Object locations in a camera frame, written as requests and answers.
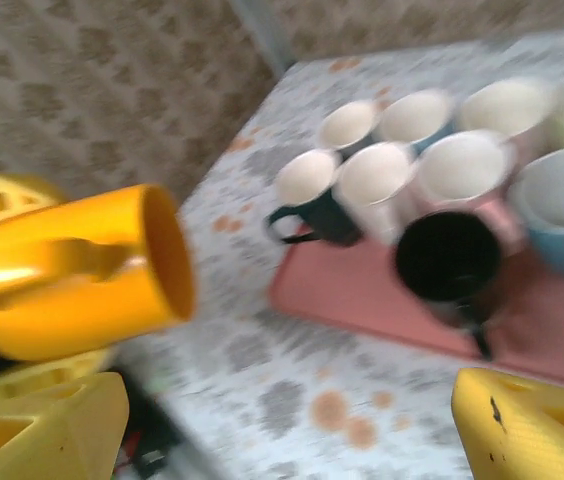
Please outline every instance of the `pink mug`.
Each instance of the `pink mug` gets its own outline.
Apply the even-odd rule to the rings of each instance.
[[[426,149],[410,185],[413,211],[472,211],[498,236],[507,254],[521,250],[524,228],[502,198],[516,167],[515,147],[496,132],[450,135]]]

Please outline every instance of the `black mug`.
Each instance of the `black mug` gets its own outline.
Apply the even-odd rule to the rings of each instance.
[[[446,325],[468,331],[493,359],[486,327],[503,305],[503,254],[497,237],[471,213],[437,212],[409,225],[395,253],[402,283]]]
[[[344,209],[333,199],[332,186],[340,165],[339,157],[328,150],[310,150],[297,156],[280,170],[275,187],[285,203],[266,219],[269,235],[287,243],[324,240],[333,245],[350,247],[362,239],[362,232]],[[275,223],[288,216],[297,216],[312,231],[283,236]]]

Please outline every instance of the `wall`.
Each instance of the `wall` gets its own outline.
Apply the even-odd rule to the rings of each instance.
[[[0,0],[0,170],[184,199],[273,84],[227,0]]]
[[[564,27],[564,0],[269,0],[301,59]]]

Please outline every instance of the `dark green mug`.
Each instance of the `dark green mug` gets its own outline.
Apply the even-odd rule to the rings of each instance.
[[[310,150],[289,162],[275,180],[278,197],[285,203],[266,219],[267,231],[275,240],[295,244],[324,240],[350,247],[362,239],[362,232],[334,200],[331,187],[337,177],[340,158],[328,150]],[[281,235],[274,224],[297,216],[312,231]]]

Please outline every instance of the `white mug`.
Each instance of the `white mug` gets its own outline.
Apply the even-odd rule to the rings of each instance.
[[[455,101],[440,89],[421,90],[389,105],[374,132],[381,142],[405,142],[416,155],[453,133]]]
[[[516,168],[552,149],[551,118],[556,108],[553,89],[534,78],[495,82],[471,95],[460,107],[460,130],[493,130],[517,150]]]
[[[404,143],[378,143],[359,151],[338,169],[334,198],[370,237],[393,244],[410,207],[405,186],[414,154]]]
[[[409,191],[420,214],[472,211],[498,235],[507,253],[522,247],[523,229],[501,198],[515,165],[514,149],[502,135],[456,133],[428,148],[417,165]]]
[[[379,110],[371,100],[358,100],[329,114],[318,130],[318,144],[337,151],[347,160],[375,143],[372,132],[377,126]]]

